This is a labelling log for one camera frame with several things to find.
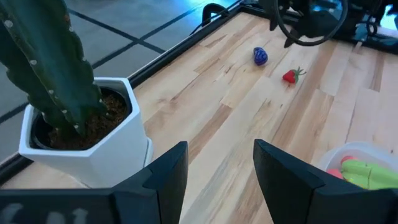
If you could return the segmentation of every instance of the wooden table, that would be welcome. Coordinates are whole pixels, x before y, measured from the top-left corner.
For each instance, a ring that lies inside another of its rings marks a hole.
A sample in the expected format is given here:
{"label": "wooden table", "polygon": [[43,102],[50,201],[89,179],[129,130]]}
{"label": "wooden table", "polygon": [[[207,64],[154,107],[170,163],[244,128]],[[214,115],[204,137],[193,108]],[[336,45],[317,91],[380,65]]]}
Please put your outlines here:
{"label": "wooden table", "polygon": [[[239,14],[134,91],[154,159],[189,142],[181,223],[272,223],[252,161],[255,138],[316,164],[349,141],[398,145],[398,60],[377,50],[329,41],[284,49],[269,21]],[[267,50],[265,67],[252,50]],[[294,85],[282,75],[301,67]],[[71,177],[38,163],[6,189],[75,188]]]}

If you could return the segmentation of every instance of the toy strawberry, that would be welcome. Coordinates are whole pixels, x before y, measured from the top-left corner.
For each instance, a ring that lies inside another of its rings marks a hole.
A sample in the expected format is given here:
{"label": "toy strawberry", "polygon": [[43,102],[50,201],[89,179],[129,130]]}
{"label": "toy strawberry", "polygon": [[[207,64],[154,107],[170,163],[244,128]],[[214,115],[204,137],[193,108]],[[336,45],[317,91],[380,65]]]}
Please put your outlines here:
{"label": "toy strawberry", "polygon": [[302,73],[302,72],[303,72],[303,69],[300,69],[300,67],[298,69],[291,69],[287,73],[285,73],[285,75],[282,77],[282,79],[289,83],[296,84],[299,81],[299,75],[306,74],[306,72],[304,72],[304,73]]}

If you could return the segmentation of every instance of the blue toy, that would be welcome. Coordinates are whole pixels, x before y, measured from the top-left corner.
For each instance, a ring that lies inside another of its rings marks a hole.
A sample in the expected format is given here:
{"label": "blue toy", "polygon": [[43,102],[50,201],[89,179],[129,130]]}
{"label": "blue toy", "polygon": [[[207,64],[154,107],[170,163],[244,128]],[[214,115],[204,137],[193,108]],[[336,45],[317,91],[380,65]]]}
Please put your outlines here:
{"label": "blue toy", "polygon": [[253,54],[254,54],[254,63],[256,65],[264,65],[268,61],[268,55],[267,52],[261,48],[261,47],[255,47],[253,49]]}

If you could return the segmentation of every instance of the white hexagonal pot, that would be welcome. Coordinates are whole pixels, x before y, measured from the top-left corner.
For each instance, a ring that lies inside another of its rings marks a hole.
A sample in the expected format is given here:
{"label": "white hexagonal pot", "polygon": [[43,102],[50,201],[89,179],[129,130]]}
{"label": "white hexagonal pot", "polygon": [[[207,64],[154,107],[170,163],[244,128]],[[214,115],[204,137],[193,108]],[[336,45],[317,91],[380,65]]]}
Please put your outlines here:
{"label": "white hexagonal pot", "polygon": [[118,127],[84,151],[34,149],[30,146],[30,131],[37,112],[28,105],[22,122],[19,154],[70,174],[88,187],[113,187],[150,163],[152,141],[145,134],[141,112],[128,79],[95,78],[95,81],[99,86],[119,91],[130,100],[132,112]]}

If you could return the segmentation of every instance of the gray floor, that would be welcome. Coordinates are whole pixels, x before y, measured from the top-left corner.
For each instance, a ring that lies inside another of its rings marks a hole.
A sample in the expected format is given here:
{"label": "gray floor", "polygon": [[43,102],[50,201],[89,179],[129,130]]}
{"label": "gray floor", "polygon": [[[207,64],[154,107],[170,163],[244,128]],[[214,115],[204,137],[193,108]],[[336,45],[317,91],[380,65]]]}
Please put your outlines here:
{"label": "gray floor", "polygon": [[[200,24],[204,5],[216,2],[229,6],[234,2],[65,1],[71,9],[72,26],[80,36],[86,58],[95,67],[95,75],[108,77],[127,77],[185,39]],[[25,94],[10,83],[6,69],[0,64],[0,163],[18,149],[23,111],[16,108],[24,102]]]}

